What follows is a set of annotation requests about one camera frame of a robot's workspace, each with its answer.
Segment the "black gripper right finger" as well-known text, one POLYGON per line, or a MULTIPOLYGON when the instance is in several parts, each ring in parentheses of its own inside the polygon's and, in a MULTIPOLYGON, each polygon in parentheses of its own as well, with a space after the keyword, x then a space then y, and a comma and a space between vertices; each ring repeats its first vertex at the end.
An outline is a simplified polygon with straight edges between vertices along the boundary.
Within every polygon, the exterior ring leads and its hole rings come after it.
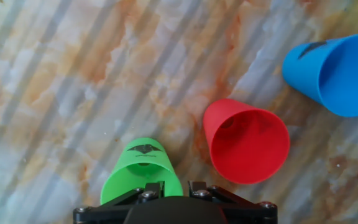
POLYGON ((189 181, 189 196, 213 202, 228 217, 277 217, 278 208, 270 202, 252 203, 222 187, 189 181))

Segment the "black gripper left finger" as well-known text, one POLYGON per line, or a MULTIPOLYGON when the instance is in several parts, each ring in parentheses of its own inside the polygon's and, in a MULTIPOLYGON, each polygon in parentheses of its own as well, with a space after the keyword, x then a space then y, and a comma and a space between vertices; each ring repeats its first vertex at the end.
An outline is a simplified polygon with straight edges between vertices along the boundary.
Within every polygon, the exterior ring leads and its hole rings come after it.
POLYGON ((132 189, 108 200, 98 207, 78 207, 74 217, 125 217, 136 205, 164 197, 164 181, 147 183, 145 187, 132 189))

